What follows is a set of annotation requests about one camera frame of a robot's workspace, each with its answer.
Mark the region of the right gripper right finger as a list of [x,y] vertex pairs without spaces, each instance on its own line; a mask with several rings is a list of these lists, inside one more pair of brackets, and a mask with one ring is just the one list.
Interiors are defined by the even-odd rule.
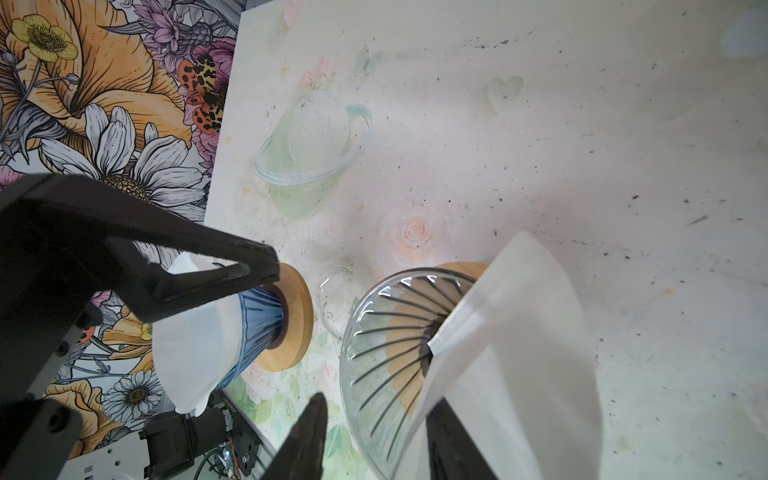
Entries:
[[426,418],[432,480],[491,480],[496,475],[446,399]]

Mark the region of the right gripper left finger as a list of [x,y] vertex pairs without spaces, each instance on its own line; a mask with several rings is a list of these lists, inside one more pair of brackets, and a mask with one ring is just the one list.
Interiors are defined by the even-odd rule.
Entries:
[[315,393],[277,451],[262,480],[320,480],[328,424],[327,401]]

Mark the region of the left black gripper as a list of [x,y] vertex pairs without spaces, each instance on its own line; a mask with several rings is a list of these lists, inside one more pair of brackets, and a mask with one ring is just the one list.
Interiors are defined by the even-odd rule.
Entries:
[[53,479],[79,412],[43,394],[100,325],[113,291],[145,323],[273,284],[273,247],[187,220],[84,175],[33,174],[1,193],[1,476]]

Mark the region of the white paper coffee filter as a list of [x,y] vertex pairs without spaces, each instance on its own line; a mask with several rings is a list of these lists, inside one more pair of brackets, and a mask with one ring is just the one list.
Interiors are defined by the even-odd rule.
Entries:
[[240,358],[242,313],[236,294],[152,324],[157,377],[181,414],[200,416]]

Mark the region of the blue glass dripper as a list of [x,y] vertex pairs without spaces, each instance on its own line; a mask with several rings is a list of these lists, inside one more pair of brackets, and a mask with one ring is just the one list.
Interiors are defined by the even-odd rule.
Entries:
[[275,291],[256,287],[238,294],[241,341],[235,364],[219,382],[223,389],[239,377],[281,334],[282,298]]

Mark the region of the grey glass dripper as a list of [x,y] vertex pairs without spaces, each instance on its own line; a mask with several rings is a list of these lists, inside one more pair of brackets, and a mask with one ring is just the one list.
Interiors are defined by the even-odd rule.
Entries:
[[429,341],[485,272],[477,262],[408,269],[374,285],[342,340],[340,386],[352,438],[389,479],[412,422],[432,353]]

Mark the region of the clear glass carafe wooden handle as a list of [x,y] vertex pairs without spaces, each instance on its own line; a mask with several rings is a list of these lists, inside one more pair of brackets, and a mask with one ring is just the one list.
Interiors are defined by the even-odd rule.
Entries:
[[341,342],[351,315],[365,296],[366,276],[348,264],[326,266],[317,280],[320,321],[329,334]]

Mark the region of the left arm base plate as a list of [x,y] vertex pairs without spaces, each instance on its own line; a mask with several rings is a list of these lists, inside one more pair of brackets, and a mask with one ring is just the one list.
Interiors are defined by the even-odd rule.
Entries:
[[223,399],[233,418],[234,453],[243,479],[262,479],[272,463],[276,450],[226,391]]

